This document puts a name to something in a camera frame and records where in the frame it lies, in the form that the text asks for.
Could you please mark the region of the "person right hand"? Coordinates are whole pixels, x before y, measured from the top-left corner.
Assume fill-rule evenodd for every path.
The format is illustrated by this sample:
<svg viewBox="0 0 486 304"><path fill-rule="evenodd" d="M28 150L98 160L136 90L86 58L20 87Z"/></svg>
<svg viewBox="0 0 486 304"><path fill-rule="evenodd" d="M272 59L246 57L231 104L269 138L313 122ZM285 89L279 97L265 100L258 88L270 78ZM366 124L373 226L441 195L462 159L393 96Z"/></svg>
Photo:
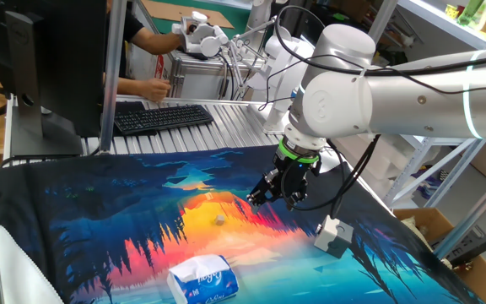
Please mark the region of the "person right hand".
<svg viewBox="0 0 486 304"><path fill-rule="evenodd" d="M168 80L148 79L139 81L139 94L152 102L161 102L170 92L171 85Z"/></svg>

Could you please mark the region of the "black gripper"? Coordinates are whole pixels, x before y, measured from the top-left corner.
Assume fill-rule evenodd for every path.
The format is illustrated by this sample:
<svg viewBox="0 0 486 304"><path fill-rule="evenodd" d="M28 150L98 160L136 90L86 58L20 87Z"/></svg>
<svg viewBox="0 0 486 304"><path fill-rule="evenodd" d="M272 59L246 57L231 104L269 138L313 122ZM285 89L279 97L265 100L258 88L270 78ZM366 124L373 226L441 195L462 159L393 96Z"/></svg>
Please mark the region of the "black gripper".
<svg viewBox="0 0 486 304"><path fill-rule="evenodd" d="M262 175L261 180L246 196L253 214L257 214L265 203L284 198L287 210L294 210L306 199L308 181L306 174L320 163L320 156L308 153L298 156L278 148L273 157L274 169Z"/></svg>

